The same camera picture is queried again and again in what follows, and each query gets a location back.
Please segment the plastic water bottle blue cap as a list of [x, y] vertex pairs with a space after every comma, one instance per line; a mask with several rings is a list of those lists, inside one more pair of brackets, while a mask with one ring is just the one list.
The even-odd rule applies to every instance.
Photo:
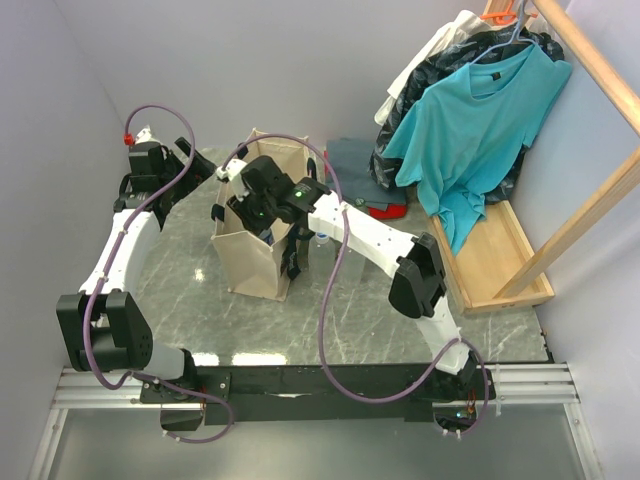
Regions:
[[324, 233], [316, 233], [309, 241], [308, 266], [314, 284], [325, 286], [334, 268], [335, 245]]

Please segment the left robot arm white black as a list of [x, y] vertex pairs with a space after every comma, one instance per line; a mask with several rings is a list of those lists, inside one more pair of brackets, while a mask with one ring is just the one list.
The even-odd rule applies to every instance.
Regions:
[[185, 155], [193, 154], [189, 167], [148, 130], [130, 146], [131, 171], [120, 184], [107, 243], [78, 293], [59, 298], [56, 315], [75, 370], [153, 376], [164, 380], [173, 399], [186, 402], [200, 388], [189, 353], [155, 341], [135, 301], [145, 258], [172, 207], [215, 170], [187, 139], [175, 144]]

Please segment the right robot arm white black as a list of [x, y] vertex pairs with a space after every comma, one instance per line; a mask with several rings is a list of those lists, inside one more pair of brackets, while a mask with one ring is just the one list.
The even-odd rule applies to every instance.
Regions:
[[460, 398], [473, 386], [479, 364], [451, 313], [445, 268], [436, 239], [396, 230], [339, 199], [311, 177], [293, 181], [266, 155], [250, 163], [232, 159], [216, 171], [232, 191], [228, 207], [246, 230], [260, 234], [280, 220], [339, 240], [392, 281], [391, 306], [416, 321], [434, 355], [441, 392]]

